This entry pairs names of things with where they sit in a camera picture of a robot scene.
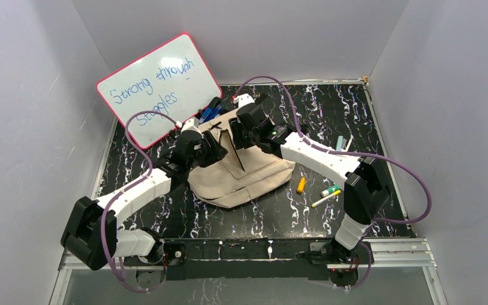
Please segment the beige backpack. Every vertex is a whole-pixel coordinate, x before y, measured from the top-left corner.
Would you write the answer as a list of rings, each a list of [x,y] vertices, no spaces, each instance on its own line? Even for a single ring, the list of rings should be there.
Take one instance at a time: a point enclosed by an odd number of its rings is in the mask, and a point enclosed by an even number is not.
[[[196,167],[188,176],[191,191],[201,201],[234,208],[277,189],[292,176],[295,162],[262,152],[258,147],[235,149],[229,119],[236,109],[199,125],[209,130],[228,153],[206,168]]]

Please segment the orange highlighter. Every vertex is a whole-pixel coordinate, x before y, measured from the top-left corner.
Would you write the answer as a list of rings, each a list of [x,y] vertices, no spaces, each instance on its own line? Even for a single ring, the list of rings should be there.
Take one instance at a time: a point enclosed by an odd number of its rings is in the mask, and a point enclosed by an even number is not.
[[[296,192],[298,194],[302,194],[305,190],[305,187],[306,187],[306,178],[302,177],[297,185]]]

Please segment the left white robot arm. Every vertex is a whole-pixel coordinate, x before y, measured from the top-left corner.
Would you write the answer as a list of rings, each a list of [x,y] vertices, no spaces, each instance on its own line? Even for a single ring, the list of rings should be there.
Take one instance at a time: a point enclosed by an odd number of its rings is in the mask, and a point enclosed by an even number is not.
[[[185,183],[196,167],[206,168],[227,154],[211,131],[199,131],[186,121],[173,146],[140,177],[95,199],[77,200],[60,244],[92,270],[124,257],[141,257],[148,264],[166,259],[162,237],[149,229],[121,230],[135,212]]]

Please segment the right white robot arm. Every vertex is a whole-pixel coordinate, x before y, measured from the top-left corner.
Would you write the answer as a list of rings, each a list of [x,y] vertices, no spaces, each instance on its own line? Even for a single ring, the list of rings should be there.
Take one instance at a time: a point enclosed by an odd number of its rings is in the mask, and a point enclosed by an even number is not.
[[[293,126],[275,124],[248,94],[233,101],[236,118],[230,119],[229,125],[236,148],[258,147],[266,154],[299,163],[341,189],[345,215],[332,241],[332,253],[337,261],[350,262],[358,253],[358,242],[391,196],[376,159],[306,142]]]

